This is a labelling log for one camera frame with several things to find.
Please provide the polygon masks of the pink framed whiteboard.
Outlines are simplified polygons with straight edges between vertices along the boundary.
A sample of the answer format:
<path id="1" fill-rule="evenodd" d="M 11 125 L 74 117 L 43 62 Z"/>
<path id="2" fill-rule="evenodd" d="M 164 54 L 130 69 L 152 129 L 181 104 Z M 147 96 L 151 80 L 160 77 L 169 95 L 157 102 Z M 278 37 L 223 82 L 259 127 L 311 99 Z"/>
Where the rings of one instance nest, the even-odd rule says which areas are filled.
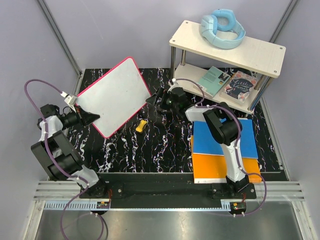
<path id="1" fill-rule="evenodd" d="M 84 111 L 100 115 L 92 125 L 110 138 L 142 107 L 150 90 L 132 57 L 127 57 L 77 95 Z"/>

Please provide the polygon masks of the yellow whiteboard eraser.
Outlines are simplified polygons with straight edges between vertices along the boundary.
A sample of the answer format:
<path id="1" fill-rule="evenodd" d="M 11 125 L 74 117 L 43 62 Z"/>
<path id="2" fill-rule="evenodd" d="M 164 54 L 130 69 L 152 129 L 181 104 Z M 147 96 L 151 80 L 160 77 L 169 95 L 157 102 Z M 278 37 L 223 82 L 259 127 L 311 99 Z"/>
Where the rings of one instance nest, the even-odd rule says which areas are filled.
<path id="1" fill-rule="evenodd" d="M 146 120 L 142 119 L 139 122 L 138 126 L 135 128 L 135 131 L 138 133 L 142 133 L 145 130 L 147 124 L 148 124 L 148 122 Z"/>

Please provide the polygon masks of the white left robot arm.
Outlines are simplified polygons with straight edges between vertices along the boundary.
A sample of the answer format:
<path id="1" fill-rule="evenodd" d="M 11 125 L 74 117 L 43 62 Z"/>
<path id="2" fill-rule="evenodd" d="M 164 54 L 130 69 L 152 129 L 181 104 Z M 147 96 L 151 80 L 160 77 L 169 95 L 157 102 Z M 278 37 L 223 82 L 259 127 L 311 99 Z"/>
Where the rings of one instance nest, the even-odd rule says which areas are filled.
<path id="1" fill-rule="evenodd" d="M 40 108 L 48 123 L 47 144 L 59 168 L 72 177 L 65 176 L 50 158 L 45 145 L 45 123 L 39 118 L 37 126 L 41 129 L 40 140 L 31 146 L 31 151 L 45 170 L 49 178 L 54 181 L 71 180 L 77 182 L 82 190 L 88 186 L 86 194 L 92 198 L 103 198 L 108 193 L 108 186 L 101 176 L 90 168 L 88 161 L 82 159 L 64 134 L 64 130 L 79 125 L 86 127 L 100 118 L 100 115 L 87 112 L 80 106 L 76 111 L 61 114 L 60 108 L 53 104 L 46 104 Z"/>

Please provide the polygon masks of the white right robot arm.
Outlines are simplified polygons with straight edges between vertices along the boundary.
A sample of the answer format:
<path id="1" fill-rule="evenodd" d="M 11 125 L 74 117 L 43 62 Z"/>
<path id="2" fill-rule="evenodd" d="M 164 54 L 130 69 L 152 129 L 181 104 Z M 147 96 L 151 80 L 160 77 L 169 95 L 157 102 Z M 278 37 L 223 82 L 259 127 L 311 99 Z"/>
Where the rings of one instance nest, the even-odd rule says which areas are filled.
<path id="1" fill-rule="evenodd" d="M 145 102 L 164 113 L 175 113 L 190 122 L 204 122 L 223 151 L 228 195 L 236 199 L 244 194 L 250 181 L 240 150 L 243 127 L 226 102 L 209 106 L 192 104 L 182 87 L 171 90 L 160 87 Z"/>

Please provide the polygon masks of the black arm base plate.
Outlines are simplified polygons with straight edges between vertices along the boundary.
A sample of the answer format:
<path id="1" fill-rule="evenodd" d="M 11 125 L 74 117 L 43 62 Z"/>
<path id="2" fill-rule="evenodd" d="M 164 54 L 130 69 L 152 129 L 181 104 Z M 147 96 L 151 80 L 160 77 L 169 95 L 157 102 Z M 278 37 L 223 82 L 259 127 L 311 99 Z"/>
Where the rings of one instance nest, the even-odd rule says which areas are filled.
<path id="1" fill-rule="evenodd" d="M 230 202 L 255 200 L 254 185 L 232 193 L 225 183 L 194 183 L 192 173 L 102 173 L 101 193 L 88 190 L 83 199 L 111 198 L 112 210 L 228 211 Z"/>

